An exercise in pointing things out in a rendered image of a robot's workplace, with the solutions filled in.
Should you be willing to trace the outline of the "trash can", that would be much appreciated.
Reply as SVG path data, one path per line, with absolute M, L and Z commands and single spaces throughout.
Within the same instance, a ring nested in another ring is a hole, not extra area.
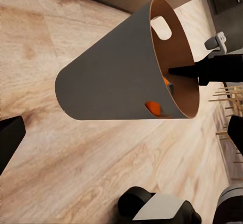
M 156 17 L 168 24 L 168 40 L 152 28 Z M 169 73 L 191 65 L 191 47 L 174 9 L 166 0 L 150 0 L 60 70 L 55 94 L 64 112 L 79 121 L 194 119 L 198 79 Z M 174 84 L 174 97 L 164 79 Z M 149 101 L 167 114 L 152 114 Z

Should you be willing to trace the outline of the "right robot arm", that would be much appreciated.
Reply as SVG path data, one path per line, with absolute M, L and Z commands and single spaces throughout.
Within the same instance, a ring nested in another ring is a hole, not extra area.
M 224 33 L 217 33 L 204 43 L 212 52 L 195 65 L 169 68 L 169 73 L 198 79 L 199 86 L 209 82 L 243 82 L 243 54 L 226 53 L 225 41 Z

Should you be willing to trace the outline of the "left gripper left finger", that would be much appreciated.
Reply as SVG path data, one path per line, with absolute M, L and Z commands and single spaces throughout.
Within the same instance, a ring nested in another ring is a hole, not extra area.
M 0 175 L 26 135 L 21 116 L 0 121 Z

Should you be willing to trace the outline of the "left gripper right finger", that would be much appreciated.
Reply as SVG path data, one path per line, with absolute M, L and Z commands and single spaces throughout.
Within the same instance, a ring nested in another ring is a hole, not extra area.
M 229 138 L 232 139 L 240 154 L 243 155 L 243 117 L 232 115 L 227 127 Z

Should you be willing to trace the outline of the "can of soda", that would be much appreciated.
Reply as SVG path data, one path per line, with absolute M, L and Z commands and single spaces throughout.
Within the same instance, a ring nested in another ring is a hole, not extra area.
M 174 97 L 174 84 L 170 83 L 167 79 L 164 79 L 165 83 L 169 89 L 169 92 L 171 93 L 172 97 Z M 158 115 L 166 115 L 167 112 L 162 108 L 161 105 L 159 105 L 156 102 L 147 102 L 145 106 L 149 109 L 149 111 L 154 114 L 155 116 Z

